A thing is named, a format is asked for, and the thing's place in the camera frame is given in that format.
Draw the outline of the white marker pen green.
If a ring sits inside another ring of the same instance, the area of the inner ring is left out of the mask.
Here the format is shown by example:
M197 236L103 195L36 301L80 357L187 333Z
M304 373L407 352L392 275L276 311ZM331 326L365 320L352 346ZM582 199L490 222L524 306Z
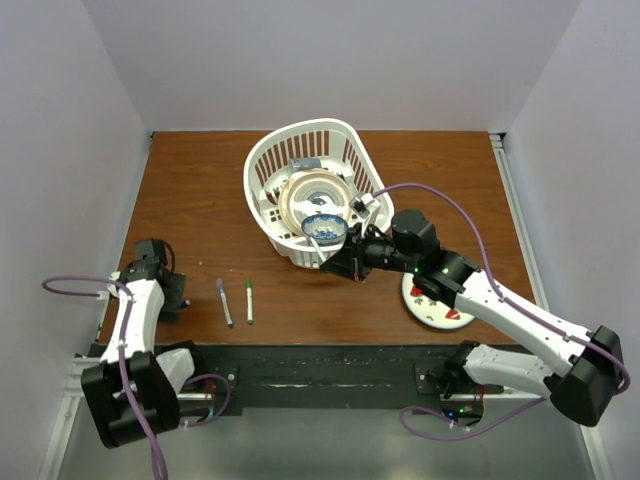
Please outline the white marker pen green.
M253 307L253 288L251 286L246 287L246 313L247 313L247 323L249 325L253 325L254 307Z

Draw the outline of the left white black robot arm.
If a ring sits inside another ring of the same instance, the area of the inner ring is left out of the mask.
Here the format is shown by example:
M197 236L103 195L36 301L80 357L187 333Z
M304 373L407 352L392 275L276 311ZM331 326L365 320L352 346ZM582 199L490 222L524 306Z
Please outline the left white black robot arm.
M175 271L175 254L161 239L134 245L135 259L116 273L119 297L113 335L99 363L83 371L81 387L99 438L116 448L145 437L124 392L132 389L153 433L175 429L180 419L178 393L200 390L207 368L193 358L189 342L154 353L157 324L175 321L185 287L185 276Z

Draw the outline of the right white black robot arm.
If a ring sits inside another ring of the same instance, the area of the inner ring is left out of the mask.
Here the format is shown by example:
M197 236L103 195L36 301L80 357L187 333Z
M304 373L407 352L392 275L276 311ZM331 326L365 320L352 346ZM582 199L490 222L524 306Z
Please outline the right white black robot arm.
M390 234L374 225L349 225L336 215L307 218L303 232L321 253L320 270L362 281L373 269L408 273L427 298L480 318L525 348L501 351L463 342L444 364L444 382L459 393L476 385L512 387L548 400L568 419L594 427L629 384L619 335L563 320L499 286L472 260L440 245L422 212L394 215Z

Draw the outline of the white marker pen blue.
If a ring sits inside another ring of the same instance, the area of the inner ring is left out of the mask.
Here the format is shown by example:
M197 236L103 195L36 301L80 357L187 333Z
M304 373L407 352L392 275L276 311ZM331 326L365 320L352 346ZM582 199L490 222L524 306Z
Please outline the white marker pen blue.
M228 328L233 328L234 327L234 322L231 316L231 312L229 309L229 304L228 304L228 300L227 300L227 296L226 293L224 291L220 292L220 299L221 299L221 304L223 307L223 312L224 312L224 317L225 317L225 321L226 324L228 326Z

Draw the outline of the small white pen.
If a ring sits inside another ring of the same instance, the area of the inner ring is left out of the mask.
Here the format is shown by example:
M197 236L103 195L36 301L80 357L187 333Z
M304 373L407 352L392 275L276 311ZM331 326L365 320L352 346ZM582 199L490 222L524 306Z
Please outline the small white pen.
M320 248L319 244L317 243L317 241L311 236L307 237L307 240L308 240L309 244L314 248L316 254L318 255L319 264L322 264L322 263L326 262L326 256L325 256L324 252L321 250L321 248Z

